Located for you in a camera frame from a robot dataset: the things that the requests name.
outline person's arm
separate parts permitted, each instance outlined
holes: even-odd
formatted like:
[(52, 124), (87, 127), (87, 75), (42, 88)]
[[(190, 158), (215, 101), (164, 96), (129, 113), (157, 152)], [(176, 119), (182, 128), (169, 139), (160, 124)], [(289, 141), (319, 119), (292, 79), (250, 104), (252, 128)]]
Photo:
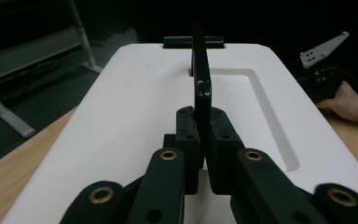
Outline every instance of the person's arm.
[(316, 106), (333, 110), (342, 118), (358, 123), (358, 94), (346, 81), (342, 82), (333, 99), (322, 100)]

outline white surface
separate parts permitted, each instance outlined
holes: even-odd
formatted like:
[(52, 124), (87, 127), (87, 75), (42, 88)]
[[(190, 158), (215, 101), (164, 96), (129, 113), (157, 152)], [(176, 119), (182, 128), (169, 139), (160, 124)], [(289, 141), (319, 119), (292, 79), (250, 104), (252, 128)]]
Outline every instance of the white surface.
[[(358, 192), (358, 162), (278, 57), (260, 45), (208, 49), (213, 106), (225, 110), (247, 147), (267, 152), (300, 188), (338, 183)], [(128, 185), (141, 175), (176, 110), (193, 105), (191, 49), (121, 48), (69, 120), (4, 223), (59, 223), (86, 186)], [(228, 196), (186, 196), (185, 223), (235, 223)]]

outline metal bracket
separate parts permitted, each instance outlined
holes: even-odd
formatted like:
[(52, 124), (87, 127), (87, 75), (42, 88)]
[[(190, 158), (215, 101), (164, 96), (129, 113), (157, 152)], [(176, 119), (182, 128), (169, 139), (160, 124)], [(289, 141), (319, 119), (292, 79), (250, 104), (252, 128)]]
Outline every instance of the metal bracket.
[(76, 3), (74, 0), (66, 0), (69, 9), (71, 10), (72, 20), (76, 27), (77, 38), (83, 48), (83, 51), (87, 57), (87, 61), (83, 63), (83, 66), (92, 72), (100, 74), (103, 69), (97, 65), (94, 59), (94, 55), (92, 54), (92, 50), (90, 47), (89, 40), (87, 38), (86, 31), (83, 27), (83, 23), (81, 22), (79, 13), (76, 8)]
[(30, 138), (36, 133), (36, 131), (31, 126), (29, 126), (25, 121), (7, 109), (1, 102), (0, 117), (24, 138)]
[(333, 52), (350, 34), (343, 32), (341, 35), (322, 43), (321, 45), (300, 53), (300, 59), (304, 68), (310, 68), (314, 64), (325, 59)]

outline wooden table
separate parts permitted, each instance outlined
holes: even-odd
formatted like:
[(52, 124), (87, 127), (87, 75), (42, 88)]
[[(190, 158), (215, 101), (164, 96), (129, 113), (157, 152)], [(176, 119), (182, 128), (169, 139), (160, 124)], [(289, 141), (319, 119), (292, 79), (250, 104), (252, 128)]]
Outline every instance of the wooden table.
[[(0, 160), (0, 223), (74, 112), (68, 112)], [(325, 117), (358, 160), (358, 125), (331, 115)]]

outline black plastic part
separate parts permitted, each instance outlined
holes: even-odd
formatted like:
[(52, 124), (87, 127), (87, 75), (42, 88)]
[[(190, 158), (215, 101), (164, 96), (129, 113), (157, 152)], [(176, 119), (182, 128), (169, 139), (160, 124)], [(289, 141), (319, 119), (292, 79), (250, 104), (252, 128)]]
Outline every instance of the black plastic part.
[(237, 151), (243, 146), (225, 111), (212, 107), (209, 148), (205, 152), (211, 188), (215, 194), (231, 194)]
[(176, 134), (164, 134), (164, 142), (162, 143), (162, 147), (176, 147)]
[[(164, 36), (165, 49), (191, 49), (193, 36)], [(205, 36), (207, 49), (223, 49), (225, 40), (222, 36)]]
[(128, 224), (183, 223), (185, 156), (177, 148), (157, 150), (133, 203)]
[(358, 223), (358, 193), (338, 184), (319, 185), (312, 199), (330, 223)]
[(336, 67), (316, 67), (294, 75), (296, 81), (313, 103), (335, 96), (345, 72)]
[(241, 187), (233, 189), (230, 198), (230, 207), (237, 224), (260, 223), (252, 202)]
[(194, 77), (194, 115), (200, 135), (201, 153), (199, 167), (202, 168), (205, 150), (208, 147), (208, 130), (212, 106), (212, 83), (201, 21), (194, 21), (193, 23), (191, 76)]
[(192, 106), (176, 112), (175, 141), (176, 148), (182, 150), (186, 157), (186, 194), (196, 194), (199, 186), (200, 136)]
[(83, 189), (66, 210), (61, 224), (124, 223), (124, 189), (115, 182), (99, 181)]
[[(257, 149), (242, 148), (237, 153), (237, 162), (239, 182), (232, 197), (250, 202), (260, 224), (328, 223), (269, 155)], [(244, 214), (237, 210), (234, 217), (246, 220)]]
[(120, 208), (118, 209), (121, 214), (114, 218), (113, 223), (120, 223), (121, 220), (128, 219), (130, 210), (132, 209), (133, 202), (135, 201), (135, 197), (143, 179), (144, 177), (141, 176), (124, 187), (124, 197), (121, 200)]

